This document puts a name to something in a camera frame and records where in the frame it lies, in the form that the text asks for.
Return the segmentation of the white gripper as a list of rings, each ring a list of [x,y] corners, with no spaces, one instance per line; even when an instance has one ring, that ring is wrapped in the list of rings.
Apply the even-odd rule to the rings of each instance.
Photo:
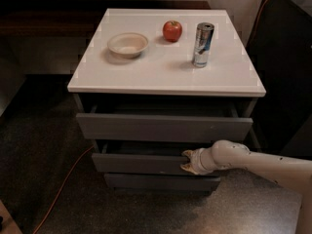
[[[191,164],[182,164],[180,167],[194,175],[207,175],[216,169],[215,160],[210,148],[199,148],[194,150],[184,150],[182,156],[191,158]]]

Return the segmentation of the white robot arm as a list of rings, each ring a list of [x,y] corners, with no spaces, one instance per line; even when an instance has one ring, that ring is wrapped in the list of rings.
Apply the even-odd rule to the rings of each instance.
[[[194,175],[243,169],[302,195],[295,234],[312,234],[312,162],[250,151],[241,143],[218,140],[209,148],[185,150],[180,167]]]

